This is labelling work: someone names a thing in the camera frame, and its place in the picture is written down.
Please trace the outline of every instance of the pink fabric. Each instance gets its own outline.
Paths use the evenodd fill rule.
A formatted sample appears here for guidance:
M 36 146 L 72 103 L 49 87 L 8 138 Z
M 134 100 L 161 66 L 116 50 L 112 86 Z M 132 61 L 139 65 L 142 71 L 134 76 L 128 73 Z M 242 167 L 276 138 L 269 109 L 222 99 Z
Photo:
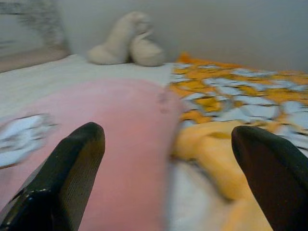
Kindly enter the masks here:
M 140 80 L 100 80 L 40 100 L 18 116 L 49 113 L 59 124 L 26 161 L 0 169 L 0 209 L 57 143 L 93 121 L 106 135 L 106 152 L 80 231 L 164 231 L 167 159 L 182 106 L 163 89 Z

